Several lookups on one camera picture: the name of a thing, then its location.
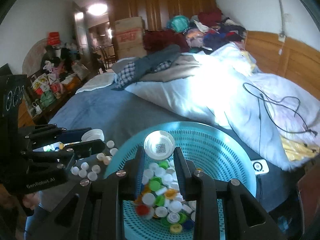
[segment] turquoise colander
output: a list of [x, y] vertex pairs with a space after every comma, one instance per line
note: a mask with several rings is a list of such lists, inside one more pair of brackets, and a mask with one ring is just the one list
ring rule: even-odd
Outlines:
[[[127, 160], [135, 157], [138, 146], [153, 131], [170, 133], [180, 146], [186, 159], [195, 163], [214, 179], [239, 179], [253, 196], [256, 195], [256, 177], [251, 161], [244, 149], [226, 133], [196, 122], [169, 122], [145, 129], [127, 140], [108, 166], [105, 177], [123, 168]], [[153, 162], [145, 158], [145, 168]], [[124, 201], [124, 233], [127, 240], [192, 240], [193, 231], [171, 234], [156, 219], [139, 217], [130, 201]], [[225, 239], [222, 202], [218, 200], [220, 239]]]

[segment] stack of cardboard boxes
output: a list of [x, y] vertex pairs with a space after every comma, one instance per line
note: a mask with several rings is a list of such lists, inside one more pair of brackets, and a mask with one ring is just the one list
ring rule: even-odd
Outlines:
[[143, 48], [143, 21], [141, 17], [115, 21], [115, 31], [118, 59], [147, 55]]

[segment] lid with qr code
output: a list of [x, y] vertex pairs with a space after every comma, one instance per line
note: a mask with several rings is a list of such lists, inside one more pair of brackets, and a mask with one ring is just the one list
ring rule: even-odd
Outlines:
[[146, 154], [156, 161], [168, 159], [172, 155], [174, 148], [174, 139], [166, 131], [154, 131], [144, 140]]

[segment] plaid fabric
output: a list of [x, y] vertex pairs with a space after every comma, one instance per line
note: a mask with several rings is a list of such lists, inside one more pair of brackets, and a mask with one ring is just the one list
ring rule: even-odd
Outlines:
[[162, 70], [165, 70], [167, 68], [169, 68], [171, 66], [171, 61], [170, 60], [166, 60], [165, 62], [160, 63], [156, 69], [154, 70], [154, 72], [160, 72]]
[[134, 62], [129, 62], [124, 69], [118, 73], [115, 77], [115, 82], [117, 84], [116, 88], [122, 88], [126, 85], [129, 85], [135, 74], [135, 65]]

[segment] qr code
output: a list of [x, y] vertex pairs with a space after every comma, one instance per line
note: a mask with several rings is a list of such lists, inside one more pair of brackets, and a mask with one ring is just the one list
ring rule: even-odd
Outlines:
[[164, 143], [156, 144], [156, 153], [165, 153], [165, 144]]

